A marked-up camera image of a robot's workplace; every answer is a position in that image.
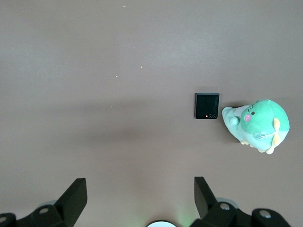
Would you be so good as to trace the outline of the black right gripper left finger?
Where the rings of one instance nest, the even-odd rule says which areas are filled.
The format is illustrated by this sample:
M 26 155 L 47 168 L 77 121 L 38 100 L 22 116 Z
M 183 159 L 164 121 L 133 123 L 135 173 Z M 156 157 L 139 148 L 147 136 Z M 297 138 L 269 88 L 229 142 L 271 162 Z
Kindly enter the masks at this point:
M 77 178 L 54 204 L 40 206 L 19 220 L 13 213 L 1 213 L 0 225 L 2 227 L 72 227 L 86 204 L 86 179 Z

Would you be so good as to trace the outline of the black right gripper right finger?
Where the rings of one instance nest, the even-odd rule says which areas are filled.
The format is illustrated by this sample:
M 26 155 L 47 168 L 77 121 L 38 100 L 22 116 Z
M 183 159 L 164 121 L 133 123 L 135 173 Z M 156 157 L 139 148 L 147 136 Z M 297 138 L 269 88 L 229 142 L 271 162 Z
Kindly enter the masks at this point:
M 204 177 L 194 178 L 195 205 L 200 218 L 193 227 L 289 227 L 276 211 L 258 208 L 246 214 L 226 201 L 218 201 Z

